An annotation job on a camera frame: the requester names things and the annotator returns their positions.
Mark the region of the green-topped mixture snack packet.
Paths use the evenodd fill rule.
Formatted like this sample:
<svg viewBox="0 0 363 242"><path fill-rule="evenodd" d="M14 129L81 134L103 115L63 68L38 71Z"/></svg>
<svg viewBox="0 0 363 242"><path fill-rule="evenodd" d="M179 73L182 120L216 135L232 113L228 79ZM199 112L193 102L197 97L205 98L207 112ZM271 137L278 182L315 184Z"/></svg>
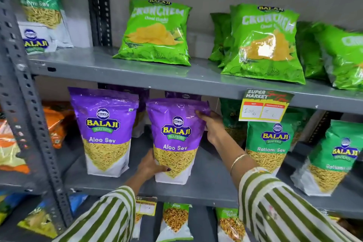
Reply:
<svg viewBox="0 0 363 242"><path fill-rule="evenodd" d="M163 203L162 221L156 242L192 241L188 226L189 209L186 203Z"/></svg>
<svg viewBox="0 0 363 242"><path fill-rule="evenodd" d="M236 208L215 208L218 242L251 242Z"/></svg>

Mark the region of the person's left forearm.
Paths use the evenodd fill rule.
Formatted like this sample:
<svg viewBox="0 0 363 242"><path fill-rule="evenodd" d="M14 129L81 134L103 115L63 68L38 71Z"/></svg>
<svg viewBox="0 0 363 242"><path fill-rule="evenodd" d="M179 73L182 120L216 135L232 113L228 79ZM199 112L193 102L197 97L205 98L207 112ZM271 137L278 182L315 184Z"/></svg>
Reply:
<svg viewBox="0 0 363 242"><path fill-rule="evenodd" d="M124 185L102 196L52 242L130 242L136 195L146 180L137 172Z"/></svg>

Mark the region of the green chips packet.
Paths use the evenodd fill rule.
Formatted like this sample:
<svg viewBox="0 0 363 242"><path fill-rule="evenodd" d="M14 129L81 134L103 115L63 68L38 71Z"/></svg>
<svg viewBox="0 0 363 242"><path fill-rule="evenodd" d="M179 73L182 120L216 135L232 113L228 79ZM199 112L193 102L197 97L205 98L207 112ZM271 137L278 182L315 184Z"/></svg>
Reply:
<svg viewBox="0 0 363 242"><path fill-rule="evenodd" d="M296 48L299 13L241 3L230 6L230 16L232 45L221 74L306 84Z"/></svg>
<svg viewBox="0 0 363 242"><path fill-rule="evenodd" d="M297 22L297 56L302 65L305 78L328 81L320 44L315 38L315 34L319 30L319 24L307 21Z"/></svg>
<svg viewBox="0 0 363 242"><path fill-rule="evenodd" d="M313 25L313 33L331 85L363 92L363 31L320 22Z"/></svg>
<svg viewBox="0 0 363 242"><path fill-rule="evenodd" d="M162 0L130 0L129 19L115 59L190 67L187 21L192 7Z"/></svg>
<svg viewBox="0 0 363 242"><path fill-rule="evenodd" d="M226 39L231 35L231 16L229 13L210 13L212 22L214 24L214 46L209 60L212 62L220 63L226 52Z"/></svg>

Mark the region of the person's left hand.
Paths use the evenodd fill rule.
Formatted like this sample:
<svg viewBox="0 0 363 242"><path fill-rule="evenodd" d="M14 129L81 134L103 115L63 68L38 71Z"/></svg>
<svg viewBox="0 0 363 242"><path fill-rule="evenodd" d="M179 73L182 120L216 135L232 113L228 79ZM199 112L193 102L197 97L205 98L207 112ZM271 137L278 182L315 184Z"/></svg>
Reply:
<svg viewBox="0 0 363 242"><path fill-rule="evenodd" d="M151 179L156 175L153 174L154 166L163 166L163 165L158 165L155 162L154 150L150 148L146 156L144 156L143 159L141 160L137 169L137 175L141 177L142 183L146 182L147 180Z"/></svg>

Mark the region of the grey metal shelving rack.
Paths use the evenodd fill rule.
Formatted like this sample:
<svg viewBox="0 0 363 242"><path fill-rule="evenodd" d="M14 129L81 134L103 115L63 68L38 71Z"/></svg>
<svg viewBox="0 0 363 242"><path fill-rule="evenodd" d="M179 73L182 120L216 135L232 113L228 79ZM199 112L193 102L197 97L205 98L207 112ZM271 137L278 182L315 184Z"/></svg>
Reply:
<svg viewBox="0 0 363 242"><path fill-rule="evenodd" d="M42 99L69 99L67 86L98 88L98 83L150 89L151 97L163 91L207 97L212 109L217 98L242 99L247 89L270 89L295 94L293 107L316 112L306 126L305 143L297 143L288 154L278 177L293 186L290 175L301 166L312 146L325 133L331 119L363 123L363 92L333 88L327 81L307 79L306 85L282 81L240 78L220 74L208 60L213 47L210 12L227 12L229 5L254 3L290 9L304 21L318 21L354 31L363 31L363 0L162 0L192 7L187 22L190 67L112 58L118 52L129 18L129 0L110 0L112 47L93 46L88 0L62 0L72 48L27 55L18 22L25 20L18 0L0 0L0 101L29 168L0 174L0 186L16 178L25 184L9 188L42 197L46 211L61 234L85 207L122 184L152 147L150 128L133 138L129 169L120 177L88 175L84 148L76 124L72 124L61 149L52 146ZM72 215L69 196L86 193L90 198Z"/></svg>

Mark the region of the yellow green snack packet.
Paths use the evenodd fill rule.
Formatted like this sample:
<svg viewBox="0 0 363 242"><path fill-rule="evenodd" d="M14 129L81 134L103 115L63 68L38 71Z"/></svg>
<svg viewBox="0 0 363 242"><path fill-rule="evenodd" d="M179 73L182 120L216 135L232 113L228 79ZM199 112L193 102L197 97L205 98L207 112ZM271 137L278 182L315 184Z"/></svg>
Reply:
<svg viewBox="0 0 363 242"><path fill-rule="evenodd" d="M40 202L17 226L52 239L58 236L52 219L46 212L44 201Z"/></svg>

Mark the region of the person's right forearm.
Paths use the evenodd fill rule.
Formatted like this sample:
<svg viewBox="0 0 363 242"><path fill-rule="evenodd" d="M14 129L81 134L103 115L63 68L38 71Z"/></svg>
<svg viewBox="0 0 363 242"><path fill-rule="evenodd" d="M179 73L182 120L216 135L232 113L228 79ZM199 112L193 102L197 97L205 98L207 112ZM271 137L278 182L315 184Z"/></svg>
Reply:
<svg viewBox="0 0 363 242"><path fill-rule="evenodd" d="M227 169L247 153L225 133L216 148ZM361 242L252 159L239 160L231 176L239 219L259 242Z"/></svg>

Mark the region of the orange snack packet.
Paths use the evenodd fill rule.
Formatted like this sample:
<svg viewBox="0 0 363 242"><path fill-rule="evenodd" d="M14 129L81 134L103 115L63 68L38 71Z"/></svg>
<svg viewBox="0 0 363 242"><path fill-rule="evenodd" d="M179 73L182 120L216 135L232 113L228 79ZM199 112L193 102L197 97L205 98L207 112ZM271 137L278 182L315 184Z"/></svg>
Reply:
<svg viewBox="0 0 363 242"><path fill-rule="evenodd" d="M24 159L17 157L20 148L5 119L0 119L0 171L17 171L29 174L30 169Z"/></svg>
<svg viewBox="0 0 363 242"><path fill-rule="evenodd" d="M60 149L69 125L75 120L73 107L66 101L43 101L42 106L53 147Z"/></svg>

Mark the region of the person's right hand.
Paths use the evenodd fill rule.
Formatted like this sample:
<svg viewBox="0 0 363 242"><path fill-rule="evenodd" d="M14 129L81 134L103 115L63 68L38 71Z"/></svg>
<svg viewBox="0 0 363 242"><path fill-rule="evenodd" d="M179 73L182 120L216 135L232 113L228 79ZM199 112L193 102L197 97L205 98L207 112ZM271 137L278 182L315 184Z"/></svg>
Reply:
<svg viewBox="0 0 363 242"><path fill-rule="evenodd" d="M206 122L207 138L217 148L220 143L220 137L225 133L223 120L215 111L211 111L208 115L211 116L211 120L203 120Z"/></svg>

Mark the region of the blue yellow snack packet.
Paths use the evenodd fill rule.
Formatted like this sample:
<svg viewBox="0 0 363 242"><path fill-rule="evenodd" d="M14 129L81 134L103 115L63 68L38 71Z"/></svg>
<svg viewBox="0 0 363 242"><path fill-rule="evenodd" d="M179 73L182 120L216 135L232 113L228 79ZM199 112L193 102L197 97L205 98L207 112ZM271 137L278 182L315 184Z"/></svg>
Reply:
<svg viewBox="0 0 363 242"><path fill-rule="evenodd" d="M0 226L27 196L25 193L8 193L0 190Z"/></svg>

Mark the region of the white snack packet blue logo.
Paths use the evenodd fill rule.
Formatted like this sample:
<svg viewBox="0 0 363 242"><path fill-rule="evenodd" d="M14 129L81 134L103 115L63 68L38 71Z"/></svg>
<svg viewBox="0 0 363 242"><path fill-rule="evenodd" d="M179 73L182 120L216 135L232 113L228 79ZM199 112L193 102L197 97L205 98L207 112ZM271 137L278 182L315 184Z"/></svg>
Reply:
<svg viewBox="0 0 363 242"><path fill-rule="evenodd" d="M28 55L55 52L57 45L50 29L41 23L18 22L24 48Z"/></svg>

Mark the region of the black slotted metal upright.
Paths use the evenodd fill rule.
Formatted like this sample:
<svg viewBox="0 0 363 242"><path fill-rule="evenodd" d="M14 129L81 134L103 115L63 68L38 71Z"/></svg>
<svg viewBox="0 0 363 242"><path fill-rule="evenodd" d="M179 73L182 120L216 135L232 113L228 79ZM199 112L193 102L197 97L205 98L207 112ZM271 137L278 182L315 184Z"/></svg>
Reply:
<svg viewBox="0 0 363 242"><path fill-rule="evenodd" d="M88 0L93 46L112 47L110 0Z"/></svg>

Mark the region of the gold bangle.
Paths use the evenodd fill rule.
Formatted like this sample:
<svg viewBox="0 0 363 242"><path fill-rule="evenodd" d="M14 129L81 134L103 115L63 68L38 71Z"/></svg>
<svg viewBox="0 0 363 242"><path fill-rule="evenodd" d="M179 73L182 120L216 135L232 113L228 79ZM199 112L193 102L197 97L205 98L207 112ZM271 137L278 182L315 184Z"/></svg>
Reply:
<svg viewBox="0 0 363 242"><path fill-rule="evenodd" d="M232 163L232 165L231 165L231 167L230 167L230 176L232 176L232 171L233 171L233 168L234 168L234 166L235 166L235 164L239 161L239 160L241 160L242 158L244 158L245 156L248 156L248 154L247 153L244 153L244 154L241 154L241 155L239 155L234 161L233 161L233 163Z"/></svg>

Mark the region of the small yellow price tag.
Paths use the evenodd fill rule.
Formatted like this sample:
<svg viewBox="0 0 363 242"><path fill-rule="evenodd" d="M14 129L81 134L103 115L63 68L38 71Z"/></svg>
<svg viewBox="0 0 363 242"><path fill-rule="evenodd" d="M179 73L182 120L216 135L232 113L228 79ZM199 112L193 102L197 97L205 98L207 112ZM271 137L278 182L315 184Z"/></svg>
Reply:
<svg viewBox="0 0 363 242"><path fill-rule="evenodd" d="M136 196L135 212L140 215L155 216L157 197Z"/></svg>

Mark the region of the purple sev snack packet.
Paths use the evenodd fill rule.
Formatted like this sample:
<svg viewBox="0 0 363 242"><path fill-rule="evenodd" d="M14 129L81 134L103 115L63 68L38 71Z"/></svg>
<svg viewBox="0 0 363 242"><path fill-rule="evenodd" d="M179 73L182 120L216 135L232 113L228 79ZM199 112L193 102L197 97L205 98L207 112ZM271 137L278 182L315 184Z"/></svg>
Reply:
<svg viewBox="0 0 363 242"><path fill-rule="evenodd" d="M197 100L201 101L202 96L197 94L190 94L190 93L180 93L180 92L172 92L172 91L165 91L166 98L178 98L178 99L190 99L190 100Z"/></svg>
<svg viewBox="0 0 363 242"><path fill-rule="evenodd" d="M155 181L185 185L206 127L196 111L210 115L209 103L180 98L150 99L146 111L151 122L155 162L171 169L157 173Z"/></svg>
<svg viewBox="0 0 363 242"><path fill-rule="evenodd" d="M120 177L129 168L139 97L128 92L69 87L87 173Z"/></svg>
<svg viewBox="0 0 363 242"><path fill-rule="evenodd" d="M98 89L115 90L115 91L127 92L138 95L139 107L136 113L132 137L139 138L144 133L144 128L146 125L146 118L147 118L146 101L149 99L150 90L140 87L131 87L125 85L114 85L114 84L105 84L105 83L98 83Z"/></svg>

